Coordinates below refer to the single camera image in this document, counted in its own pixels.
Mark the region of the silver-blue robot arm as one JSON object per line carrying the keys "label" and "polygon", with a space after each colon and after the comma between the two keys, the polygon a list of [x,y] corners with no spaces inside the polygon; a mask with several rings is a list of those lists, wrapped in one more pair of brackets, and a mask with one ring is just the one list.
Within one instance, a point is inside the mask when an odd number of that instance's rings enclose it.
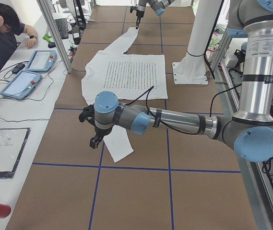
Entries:
{"label": "silver-blue robot arm", "polygon": [[157,16],[160,16],[164,13],[165,8],[171,5],[173,2],[174,0],[140,0],[138,1],[138,4],[136,4],[135,6],[131,6],[130,13],[136,11],[136,29],[139,28],[141,19],[144,17],[147,4],[151,7],[151,9],[156,13]]}
{"label": "silver-blue robot arm", "polygon": [[129,106],[119,102],[114,93],[101,92],[90,107],[88,121],[96,133],[90,147],[97,148],[115,126],[142,135],[149,125],[164,125],[219,140],[251,162],[273,157],[273,0],[233,0],[229,17],[228,30],[244,31],[248,38],[239,108],[231,118]]}

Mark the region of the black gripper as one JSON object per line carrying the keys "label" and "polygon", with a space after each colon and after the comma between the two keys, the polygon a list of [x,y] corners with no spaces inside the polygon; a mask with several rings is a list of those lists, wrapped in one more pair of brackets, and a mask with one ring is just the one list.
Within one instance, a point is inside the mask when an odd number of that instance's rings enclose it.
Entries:
{"label": "black gripper", "polygon": [[90,147],[93,149],[97,149],[99,143],[103,140],[104,136],[107,136],[111,133],[113,124],[101,124],[97,121],[95,121],[95,132],[96,135],[90,139]]}
{"label": "black gripper", "polygon": [[144,16],[144,13],[145,13],[145,6],[137,5],[137,12],[136,12],[137,20],[136,20],[136,27],[135,27],[136,29],[139,28],[141,18]]}

